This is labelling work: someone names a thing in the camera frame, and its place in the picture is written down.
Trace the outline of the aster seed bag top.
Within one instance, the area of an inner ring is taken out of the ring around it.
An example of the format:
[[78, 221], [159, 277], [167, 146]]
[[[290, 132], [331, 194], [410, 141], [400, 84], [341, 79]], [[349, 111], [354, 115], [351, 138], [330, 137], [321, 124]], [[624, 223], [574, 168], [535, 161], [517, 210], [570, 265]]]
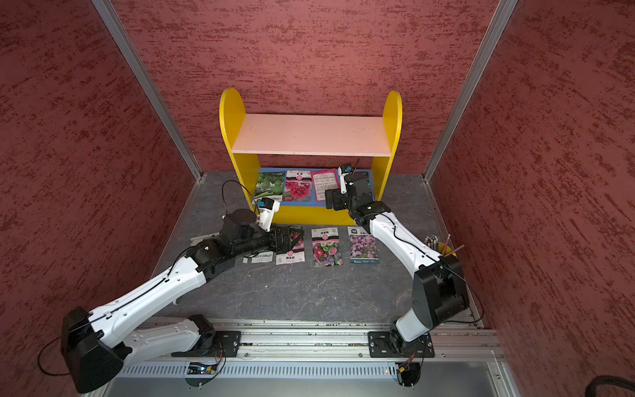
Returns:
[[305, 260], [306, 260], [306, 256], [305, 256], [305, 250], [303, 248], [303, 249], [300, 249], [299, 251], [289, 250], [286, 253], [277, 254], [275, 257], [275, 264], [276, 266], [282, 266], [282, 265], [305, 262]]

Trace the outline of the pink flower seed bag top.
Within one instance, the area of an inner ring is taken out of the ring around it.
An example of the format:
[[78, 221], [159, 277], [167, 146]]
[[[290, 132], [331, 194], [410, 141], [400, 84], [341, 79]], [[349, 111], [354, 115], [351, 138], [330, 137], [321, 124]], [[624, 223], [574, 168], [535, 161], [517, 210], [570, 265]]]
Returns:
[[343, 265], [337, 228], [314, 228], [311, 230], [311, 238], [315, 267]]

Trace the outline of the green gourd seed bag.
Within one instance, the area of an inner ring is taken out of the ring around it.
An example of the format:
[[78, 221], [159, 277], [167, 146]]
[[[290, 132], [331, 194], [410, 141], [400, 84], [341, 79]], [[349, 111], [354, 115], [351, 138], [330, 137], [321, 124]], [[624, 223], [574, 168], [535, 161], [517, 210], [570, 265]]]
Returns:
[[242, 263], [243, 264], [260, 264], [260, 263], [270, 263], [273, 260], [274, 260], [274, 253], [272, 251], [263, 251], [257, 254], [244, 256], [242, 258]]

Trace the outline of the purple flower seed bag top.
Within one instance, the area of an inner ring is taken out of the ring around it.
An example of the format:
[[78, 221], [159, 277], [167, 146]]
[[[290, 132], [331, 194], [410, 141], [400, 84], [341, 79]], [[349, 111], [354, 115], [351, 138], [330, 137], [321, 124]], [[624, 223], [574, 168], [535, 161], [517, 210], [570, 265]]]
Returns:
[[379, 250], [375, 238], [361, 227], [347, 228], [351, 244], [350, 261], [356, 265], [376, 265], [380, 263]]

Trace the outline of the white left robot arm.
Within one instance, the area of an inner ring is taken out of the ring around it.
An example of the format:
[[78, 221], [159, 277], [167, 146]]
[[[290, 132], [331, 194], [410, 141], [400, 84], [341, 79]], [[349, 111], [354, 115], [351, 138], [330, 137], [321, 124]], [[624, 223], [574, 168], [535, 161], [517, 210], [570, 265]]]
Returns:
[[223, 344], [202, 314], [145, 332], [139, 326], [233, 268], [238, 256], [285, 254], [303, 236], [302, 228], [262, 224], [255, 213], [239, 208], [224, 218], [219, 233], [185, 249], [145, 284], [96, 309], [71, 310], [63, 319], [61, 355], [77, 392], [97, 390], [122, 369], [163, 355], [222, 357]]

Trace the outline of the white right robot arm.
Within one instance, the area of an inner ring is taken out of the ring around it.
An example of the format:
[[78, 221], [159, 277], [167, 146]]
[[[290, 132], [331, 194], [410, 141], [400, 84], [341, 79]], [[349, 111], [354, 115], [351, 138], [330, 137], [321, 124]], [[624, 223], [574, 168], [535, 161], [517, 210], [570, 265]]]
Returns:
[[374, 198], [367, 176], [352, 165], [337, 169], [340, 187], [328, 190], [326, 208], [346, 210], [358, 227], [382, 242], [413, 279], [411, 309], [393, 322], [388, 346], [399, 356], [411, 356], [423, 335], [470, 307], [461, 263], [443, 256], [408, 231], [392, 210]]

